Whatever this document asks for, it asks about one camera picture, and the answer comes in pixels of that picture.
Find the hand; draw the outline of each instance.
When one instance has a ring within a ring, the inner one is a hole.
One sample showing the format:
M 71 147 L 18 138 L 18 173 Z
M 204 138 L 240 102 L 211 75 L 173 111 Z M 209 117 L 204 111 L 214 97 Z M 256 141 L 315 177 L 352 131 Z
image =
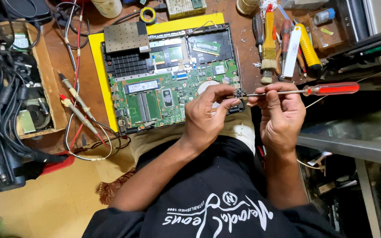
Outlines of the hand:
M 248 106 L 261 108 L 261 140 L 269 152 L 287 156 L 295 153 L 298 134 L 305 117 L 305 106 L 299 94 L 278 95 L 278 91 L 298 90 L 295 84 L 274 83 L 255 89 L 265 96 L 249 97 Z
M 211 85 L 196 99 L 188 102 L 185 106 L 185 131 L 180 141 L 198 154 L 207 149 L 223 129 L 227 111 L 241 103 L 237 98 L 222 101 L 224 96 L 232 95 L 234 92 L 233 86 Z M 220 103 L 215 116 L 210 112 L 214 102 Z

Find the yellow mat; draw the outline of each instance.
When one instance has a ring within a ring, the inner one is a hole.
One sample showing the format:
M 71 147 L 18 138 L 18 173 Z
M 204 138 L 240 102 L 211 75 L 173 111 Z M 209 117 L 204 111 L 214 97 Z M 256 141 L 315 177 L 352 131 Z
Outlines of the yellow mat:
M 215 13 L 210 15 L 184 18 L 179 20 L 174 20 L 170 22 L 163 22 L 160 24 L 153 24 L 146 27 L 148 35 L 158 34 L 174 30 L 184 30 L 190 28 L 197 28 L 202 26 L 207 21 L 213 21 L 215 24 L 224 23 L 224 18 L 222 13 Z M 207 23 L 206 26 L 213 25 L 211 22 Z M 111 91 L 108 83 L 107 73 L 105 72 L 105 65 L 103 59 L 103 52 L 101 50 L 101 42 L 104 41 L 104 34 L 93 34 L 89 36 L 89 43 L 91 45 L 91 50 L 93 54 L 93 60 L 95 61 L 95 66 L 97 67 L 97 73 L 99 78 L 99 84 L 101 85 L 101 91 L 103 92 L 104 104 L 107 109 L 108 121 L 110 127 L 118 132 L 116 114 L 114 112 L 113 100 L 111 99 Z

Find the cardboard box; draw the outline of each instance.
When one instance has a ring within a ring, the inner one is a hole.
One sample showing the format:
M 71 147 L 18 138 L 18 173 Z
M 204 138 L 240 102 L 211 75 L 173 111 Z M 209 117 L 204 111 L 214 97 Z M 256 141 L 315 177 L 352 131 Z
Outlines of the cardboard box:
M 0 28 L 4 34 L 11 35 L 11 29 L 8 22 L 1 22 Z M 27 35 L 29 37 L 30 43 L 35 41 L 38 34 L 38 30 L 33 25 L 26 22 L 13 22 L 13 28 L 15 33 L 24 33 L 25 35 Z M 67 118 L 64 112 L 64 107 L 61 104 L 60 93 L 58 91 L 56 81 L 57 79 L 52 70 L 50 57 L 48 55 L 47 46 L 45 44 L 44 34 L 42 32 L 40 34 L 38 43 L 32 48 L 31 52 L 38 65 L 39 74 L 42 80 L 42 87 L 44 89 L 45 99 L 50 110 L 51 120 L 53 122 L 54 127 L 40 132 L 31 132 L 24 134 L 22 129 L 20 129 L 20 131 L 18 130 L 18 126 L 17 131 L 21 139 L 41 136 L 56 131 L 64 130 L 67 126 Z

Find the workbench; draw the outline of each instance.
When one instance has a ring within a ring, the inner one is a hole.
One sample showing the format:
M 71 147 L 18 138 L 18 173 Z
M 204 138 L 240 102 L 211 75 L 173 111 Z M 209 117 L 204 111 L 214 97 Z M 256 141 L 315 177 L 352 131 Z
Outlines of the workbench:
M 155 7 L 158 5 L 158 1 L 151 1 L 148 6 Z M 137 6 L 123 6 L 121 14 L 115 19 L 107 19 L 103 17 L 98 10 L 93 6 L 92 3 L 86 3 L 84 8 L 84 20 L 82 23 L 82 33 L 87 32 L 87 25 L 85 24 L 86 18 L 89 18 L 90 22 L 90 33 L 95 33 L 103 29 L 104 26 L 110 25 L 116 19 L 126 16 L 134 11 L 138 11 L 140 8 Z M 208 0 L 207 10 L 205 14 L 219 13 L 224 14 L 225 22 L 230 23 L 232 30 L 232 38 L 234 45 L 239 53 L 240 67 L 241 67 L 241 80 L 242 88 L 246 89 L 248 93 L 254 92 L 258 87 L 262 87 L 261 78 L 262 73 L 252 63 L 261 62 L 258 55 L 258 49 L 255 46 L 255 39 L 252 32 L 252 16 L 245 16 L 238 13 L 236 10 L 235 0 Z M 293 18 L 294 13 L 287 11 L 288 15 Z M 168 20 L 167 14 L 157 13 L 159 16 L 157 22 L 163 22 L 163 20 Z M 135 22 L 139 20 L 139 15 L 127 19 L 127 21 Z M 282 25 L 284 18 L 283 15 L 276 10 L 275 11 L 275 24 L 277 26 L 277 31 L 280 31 L 280 26 Z M 73 21 L 73 25 L 77 27 L 78 21 Z M 58 71 L 63 73 L 68 79 L 72 80 L 74 78 L 74 72 L 70 57 L 66 45 L 64 44 L 61 33 L 53 19 L 50 23 L 43 25 L 43 35 L 45 37 L 45 42 L 47 45 L 48 53 L 50 56 L 53 71 L 58 78 Z M 76 42 L 77 35 L 71 30 L 69 31 L 69 41 Z M 85 37 L 81 37 L 81 42 L 83 43 Z M 93 61 L 93 56 L 91 52 L 90 45 L 87 44 L 81 49 L 81 59 L 80 59 L 80 69 L 79 69 L 79 81 L 80 81 L 80 91 L 82 99 L 85 101 L 88 107 L 91 108 L 92 114 L 95 116 L 96 120 L 108 125 L 107 111 L 104 106 L 103 96 L 101 93 L 101 87 L 99 85 L 97 69 Z M 311 78 L 304 79 L 303 82 L 313 80 Z M 295 80 L 296 84 L 300 82 L 299 76 Z M 64 84 L 61 81 L 57 81 L 58 88 L 61 94 L 69 95 Z M 70 118 L 71 111 L 66 110 L 67 118 Z M 81 122 L 78 118 L 74 117 L 71 122 L 70 133 L 68 141 L 72 141 L 75 133 L 79 129 Z M 63 146 L 64 130 L 55 132 L 49 135 L 44 135 L 42 138 L 27 139 L 25 144 L 31 148 L 39 149 L 43 152 L 55 154 L 64 151 Z M 85 145 L 93 144 L 99 142 L 99 139 L 95 137 L 89 130 L 82 130 L 82 136 L 77 138 L 75 147 L 83 147 Z

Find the man's left hand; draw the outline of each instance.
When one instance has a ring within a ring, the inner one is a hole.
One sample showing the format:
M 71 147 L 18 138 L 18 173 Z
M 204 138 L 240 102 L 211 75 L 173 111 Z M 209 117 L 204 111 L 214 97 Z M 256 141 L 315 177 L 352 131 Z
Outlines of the man's left hand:
M 241 103 L 238 98 L 222 101 L 225 96 L 232 95 L 235 88 L 230 85 L 211 85 L 196 99 L 185 106 L 186 124 L 181 143 L 200 154 L 218 137 L 224 127 L 227 111 Z M 220 103 L 215 116 L 210 112 L 213 103 Z

